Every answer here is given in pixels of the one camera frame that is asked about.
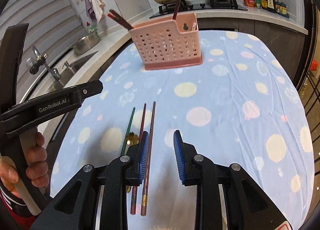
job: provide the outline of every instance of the towel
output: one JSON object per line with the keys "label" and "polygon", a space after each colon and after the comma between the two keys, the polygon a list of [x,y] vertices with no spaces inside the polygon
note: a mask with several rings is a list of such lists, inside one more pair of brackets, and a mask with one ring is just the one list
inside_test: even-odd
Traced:
{"label": "towel", "polygon": [[105,7],[105,3],[102,0],[90,0],[92,4],[92,8],[96,15],[98,22],[105,17],[103,13],[103,8]]}
{"label": "towel", "polygon": [[87,16],[88,18],[90,18],[92,21],[96,21],[96,15],[94,13],[94,10],[92,9],[92,4],[90,2],[90,0],[84,0],[85,2],[85,9],[87,11]]}

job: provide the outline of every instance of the silver bolt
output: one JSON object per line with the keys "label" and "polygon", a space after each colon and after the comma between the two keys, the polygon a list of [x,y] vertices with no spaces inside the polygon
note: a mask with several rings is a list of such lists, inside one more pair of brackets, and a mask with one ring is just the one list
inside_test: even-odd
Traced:
{"label": "silver bolt", "polygon": [[83,171],[84,171],[84,172],[89,172],[89,171],[91,171],[91,170],[92,170],[92,166],[91,166],[90,164],[85,165],[85,166],[83,167]]}
{"label": "silver bolt", "polygon": [[130,157],[127,156],[127,155],[124,155],[124,156],[121,156],[121,157],[120,157],[120,160],[121,160],[122,162],[127,162],[127,161],[130,160]]}
{"label": "silver bolt", "polygon": [[198,155],[194,156],[194,159],[195,159],[195,161],[203,161],[203,156],[198,154]]}
{"label": "silver bolt", "polygon": [[231,168],[232,168],[233,170],[235,170],[235,171],[239,171],[239,170],[241,169],[240,165],[239,165],[239,164],[236,164],[236,163],[232,164],[232,165],[231,165]]}

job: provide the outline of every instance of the green chopstick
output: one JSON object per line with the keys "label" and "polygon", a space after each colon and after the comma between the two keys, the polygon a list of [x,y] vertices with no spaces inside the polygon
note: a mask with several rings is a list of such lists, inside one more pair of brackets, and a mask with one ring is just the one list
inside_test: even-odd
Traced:
{"label": "green chopstick", "polygon": [[131,117],[130,117],[130,121],[129,121],[129,124],[128,124],[128,128],[127,128],[127,132],[125,133],[125,136],[124,136],[124,141],[123,141],[123,145],[122,145],[122,149],[121,149],[121,156],[125,154],[125,147],[127,145],[126,141],[125,141],[125,138],[126,136],[130,133],[130,129],[131,129],[131,124],[132,124],[132,120],[133,120],[133,115],[134,115],[134,111],[136,110],[136,108],[134,107],[133,110],[132,110],[132,113],[131,113]]}

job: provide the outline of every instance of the basket base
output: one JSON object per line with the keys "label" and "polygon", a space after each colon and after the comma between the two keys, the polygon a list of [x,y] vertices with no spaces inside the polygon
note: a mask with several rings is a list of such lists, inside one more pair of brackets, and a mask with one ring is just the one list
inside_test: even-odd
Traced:
{"label": "basket base", "polygon": [[176,60],[164,63],[154,63],[154,64],[145,64],[145,70],[156,70],[156,69],[170,69],[170,68],[179,68],[179,67],[188,67],[202,64],[202,56],[192,59],[185,60]]}

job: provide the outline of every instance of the red and white sticker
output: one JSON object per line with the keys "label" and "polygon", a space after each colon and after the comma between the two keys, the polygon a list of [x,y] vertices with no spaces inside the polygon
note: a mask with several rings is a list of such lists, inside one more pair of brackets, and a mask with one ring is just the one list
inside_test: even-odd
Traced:
{"label": "red and white sticker", "polygon": [[284,221],[280,226],[278,226],[275,230],[292,230],[288,221]]}

